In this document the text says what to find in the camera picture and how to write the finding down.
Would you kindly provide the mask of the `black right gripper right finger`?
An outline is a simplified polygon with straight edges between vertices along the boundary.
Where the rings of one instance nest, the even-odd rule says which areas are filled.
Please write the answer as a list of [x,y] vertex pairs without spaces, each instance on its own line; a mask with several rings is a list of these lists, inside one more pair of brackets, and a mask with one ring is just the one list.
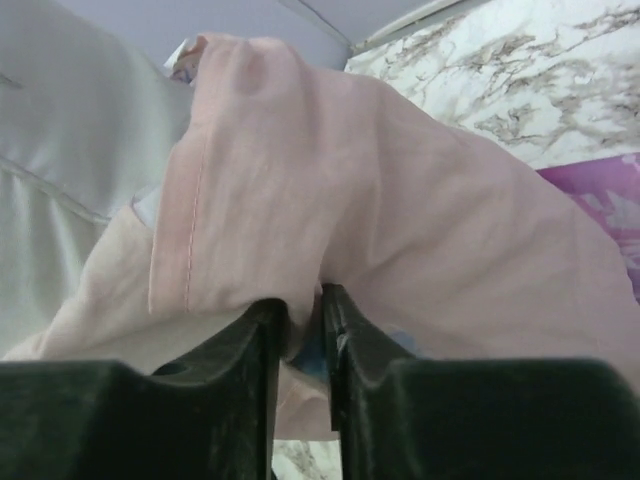
[[345,478],[638,477],[639,402],[607,364],[419,358],[339,285],[322,315]]

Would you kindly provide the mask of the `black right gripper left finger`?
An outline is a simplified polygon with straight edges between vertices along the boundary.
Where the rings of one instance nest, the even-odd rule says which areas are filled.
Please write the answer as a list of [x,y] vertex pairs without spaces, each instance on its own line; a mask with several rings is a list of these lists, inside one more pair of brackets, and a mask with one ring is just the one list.
[[269,479],[285,304],[150,375],[118,361],[1,367],[5,479]]

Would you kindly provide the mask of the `pink snowflake pillowcase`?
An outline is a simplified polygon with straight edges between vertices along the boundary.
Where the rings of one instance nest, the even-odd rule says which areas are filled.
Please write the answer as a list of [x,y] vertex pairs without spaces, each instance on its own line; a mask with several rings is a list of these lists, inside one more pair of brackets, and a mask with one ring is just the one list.
[[290,318],[276,436],[328,440],[326,390],[300,359],[333,283],[427,357],[586,357],[638,385],[620,250],[528,165],[275,39],[208,34],[186,58],[191,121],[163,186],[115,215],[75,293],[8,360],[148,373],[278,298]]

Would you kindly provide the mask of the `white pillow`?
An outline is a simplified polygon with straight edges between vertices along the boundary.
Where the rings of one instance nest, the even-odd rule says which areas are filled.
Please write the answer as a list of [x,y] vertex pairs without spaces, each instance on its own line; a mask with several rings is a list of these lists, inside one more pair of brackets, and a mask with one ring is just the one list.
[[161,181],[191,101],[59,3],[2,3],[3,351],[48,326],[110,218]]

